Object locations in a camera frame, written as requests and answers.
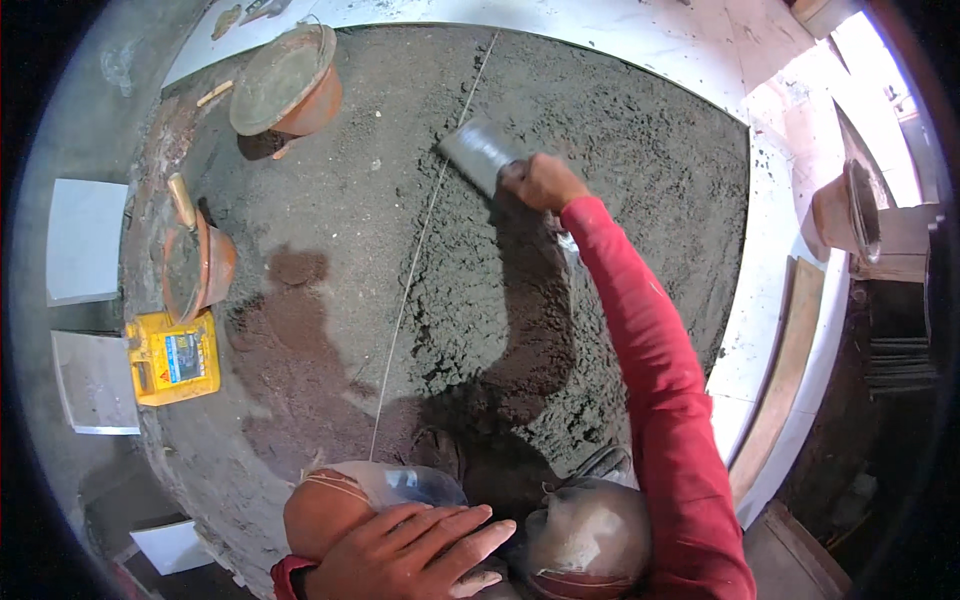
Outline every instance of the hand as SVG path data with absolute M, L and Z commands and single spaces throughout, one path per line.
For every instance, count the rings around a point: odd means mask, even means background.
M 320 566 L 306 575 L 306 595 L 310 600 L 470 597 L 501 576 L 483 573 L 458 580 L 516 531 L 516 523 L 505 520 L 470 534 L 491 514 L 486 505 L 393 506 L 330 548 Z
M 558 215 L 571 200 L 590 195 L 565 162 L 541 153 L 503 167 L 500 185 L 534 210 L 552 210 Z

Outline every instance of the label on container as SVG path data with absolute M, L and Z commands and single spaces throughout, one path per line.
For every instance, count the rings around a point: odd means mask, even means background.
M 200 333 L 168 335 L 163 342 L 167 348 L 170 383 L 180 383 L 205 375 L 204 347 Z

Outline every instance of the cement floor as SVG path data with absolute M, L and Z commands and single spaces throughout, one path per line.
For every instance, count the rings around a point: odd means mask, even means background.
M 257 149 L 230 128 L 228 101 L 196 125 L 181 170 L 238 249 L 229 297 L 214 309 L 223 385 L 145 411 L 144 442 L 161 481 L 261 597 L 286 552 L 281 510 L 300 469 L 318 454 L 333 463 L 370 452 L 442 165 L 432 148 L 454 127 L 491 38 L 481 28 L 338 32 L 341 111 L 281 160 L 251 159 Z M 198 74 L 194 85 L 211 79 Z M 531 152 L 567 157 L 658 273 L 711 365 L 742 248 L 743 127 L 618 60 L 513 33 L 494 45 L 470 111 Z M 132 285 L 128 302 L 146 306 L 149 289 Z M 491 214 L 450 171 L 383 396 L 374 459 L 404 460 L 424 422 L 455 430 L 468 449 L 468 495 L 514 516 L 539 499 L 541 481 L 626 439 L 588 276 L 564 268 L 538 219 Z

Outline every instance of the wooden trowel handle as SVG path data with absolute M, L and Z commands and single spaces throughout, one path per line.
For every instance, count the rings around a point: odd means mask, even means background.
M 183 176 L 180 173 L 174 173 L 167 180 L 167 187 L 170 188 L 170 195 L 174 198 L 174 206 L 177 207 L 177 213 L 183 224 L 193 230 L 197 226 L 197 212 L 190 202 L 190 196 L 186 193 L 186 183 L 183 182 Z

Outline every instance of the yellow container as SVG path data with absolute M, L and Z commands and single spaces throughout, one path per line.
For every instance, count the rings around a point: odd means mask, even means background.
M 217 334 L 209 309 L 179 325 L 166 312 L 137 315 L 127 324 L 127 339 L 140 404 L 160 406 L 220 389 Z

